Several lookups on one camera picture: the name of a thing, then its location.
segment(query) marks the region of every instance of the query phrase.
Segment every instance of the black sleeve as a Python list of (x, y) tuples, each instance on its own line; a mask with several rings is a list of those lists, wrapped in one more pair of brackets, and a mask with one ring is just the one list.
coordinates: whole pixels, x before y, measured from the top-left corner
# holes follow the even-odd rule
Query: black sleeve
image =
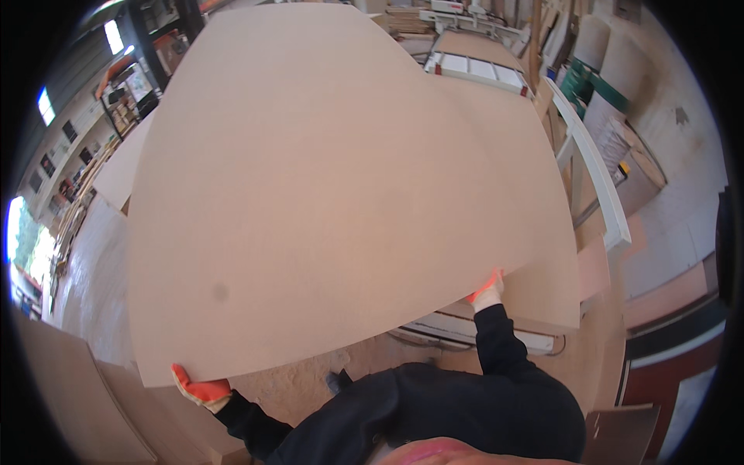
[(228, 427), (232, 437), (242, 439), (251, 456), (266, 459), (292, 431), (292, 427), (263, 413), (261, 407), (232, 390), (230, 401), (214, 416)]
[(496, 304), (475, 314), (475, 346), (484, 375), (512, 376), (538, 370), (527, 360), (525, 344), (514, 336), (514, 322), (504, 305)]

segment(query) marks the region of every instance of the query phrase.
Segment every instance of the concrete floor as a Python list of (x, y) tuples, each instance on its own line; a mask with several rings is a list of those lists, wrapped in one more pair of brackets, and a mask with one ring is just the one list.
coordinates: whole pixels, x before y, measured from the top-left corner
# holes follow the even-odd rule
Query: concrete floor
[[(85, 339), (94, 357), (107, 367), (104, 373), (119, 368), (128, 371), (132, 379), (126, 382), (131, 384), (134, 379), (140, 391), (149, 392), (147, 396), (154, 396), (164, 404), (173, 422), (187, 431), (185, 434), (191, 436), (192, 442), (198, 442), (195, 437), (200, 435), (210, 436), (206, 440), (209, 444), (199, 447), (205, 457), (241, 449), (241, 442), (229, 438), (222, 425), (201, 412), (203, 409), (181, 399), (175, 388), (141, 388), (126, 311), (126, 247), (126, 217), (100, 197), (95, 198), (74, 240), (68, 272), (60, 281), (54, 311), (43, 318)], [(617, 290), (609, 289), (585, 303), (596, 308), (589, 308), (578, 333), (567, 336), (565, 350), (560, 355), (532, 357), (539, 367), (568, 386), (585, 414), (614, 402), (624, 352), (620, 307), (612, 304), (617, 294)], [(557, 346), (561, 345), (562, 340), (557, 341)], [(247, 399), (259, 403), (267, 414), (297, 425), (331, 398), (324, 383), (328, 371), (346, 368), (352, 379), (358, 379), (368, 373), (429, 357), (435, 357), (444, 369), (480, 373), (474, 350), (453, 353), (433, 347), (411, 347), (382, 334), (300, 362), (231, 378), (230, 383)], [(606, 360), (612, 361), (613, 369), (609, 374), (607, 370), (603, 373)], [(117, 395), (131, 391), (130, 388), (120, 391), (117, 386), (112, 390)], [(125, 407), (138, 402), (120, 401)], [(144, 415), (143, 425), (149, 422), (147, 413), (137, 412), (137, 408), (127, 408), (126, 413), (135, 425), (138, 415)], [(208, 423), (207, 432), (197, 424), (201, 422)]]

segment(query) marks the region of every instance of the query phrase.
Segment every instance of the person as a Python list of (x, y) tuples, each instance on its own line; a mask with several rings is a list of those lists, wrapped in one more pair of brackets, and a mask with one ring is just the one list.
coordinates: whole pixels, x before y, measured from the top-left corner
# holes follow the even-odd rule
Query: person
[(337, 376), (340, 392), (296, 428), (267, 416), (227, 379), (191, 382), (180, 365), (171, 370), (182, 394), (268, 465), (578, 462), (586, 442), (581, 409), (563, 384), (527, 360), (503, 290), (503, 270), (494, 271), (468, 296), (482, 376), (426, 363), (354, 382)]

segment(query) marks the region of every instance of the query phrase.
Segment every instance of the work glove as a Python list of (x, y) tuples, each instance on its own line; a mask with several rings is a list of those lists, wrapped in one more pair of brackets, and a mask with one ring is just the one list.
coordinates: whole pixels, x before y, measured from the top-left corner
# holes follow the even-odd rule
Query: work glove
[(222, 407), (230, 401), (232, 391), (227, 379), (218, 379), (210, 382), (191, 382), (186, 370), (181, 365), (174, 363), (170, 366), (173, 378), (179, 391), (190, 401), (202, 405), (213, 414), (222, 410)]
[(501, 303), (501, 294), (504, 292), (504, 269), (494, 268), (491, 272), (491, 279), (488, 282), (472, 293), (465, 297), (472, 309), (476, 313), (480, 312), (484, 308), (491, 307), (492, 305)]

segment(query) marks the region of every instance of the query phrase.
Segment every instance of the dusty floor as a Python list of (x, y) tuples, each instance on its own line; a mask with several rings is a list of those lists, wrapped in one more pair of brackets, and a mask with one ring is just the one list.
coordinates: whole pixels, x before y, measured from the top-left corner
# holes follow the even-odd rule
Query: dusty floor
[[(88, 341), (100, 361), (125, 367), (134, 360), (126, 312), (126, 244), (126, 217), (101, 198), (94, 199), (75, 239), (68, 273), (60, 281), (54, 314), (45, 315), (47, 322)], [(605, 306), (607, 298), (599, 296), (598, 303)], [(559, 356), (533, 357), (574, 392), (585, 413), (594, 405), (604, 346), (617, 326), (613, 313), (589, 311), (581, 331), (568, 336)], [(239, 376), (231, 384), (268, 414), (297, 424), (330, 398), (323, 381), (328, 370), (346, 368), (357, 379), (428, 357), (438, 359), (445, 369), (480, 371), (475, 351), (443, 353), (433, 347), (407, 346), (382, 334), (301, 362)]]

